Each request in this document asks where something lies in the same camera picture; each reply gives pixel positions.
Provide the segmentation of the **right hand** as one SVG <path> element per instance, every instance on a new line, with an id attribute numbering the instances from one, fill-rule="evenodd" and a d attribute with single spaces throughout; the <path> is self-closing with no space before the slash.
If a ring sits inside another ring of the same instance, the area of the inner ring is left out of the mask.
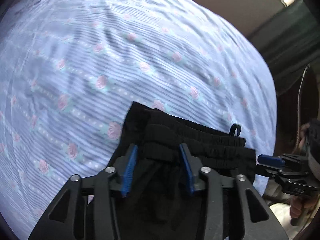
<path id="1" fill-rule="evenodd" d="M 301 198 L 297 196 L 291 196 L 290 198 L 290 216 L 291 218 L 298 218 L 303 209 L 313 210 L 318 203 L 318 196 L 312 198 Z"/>

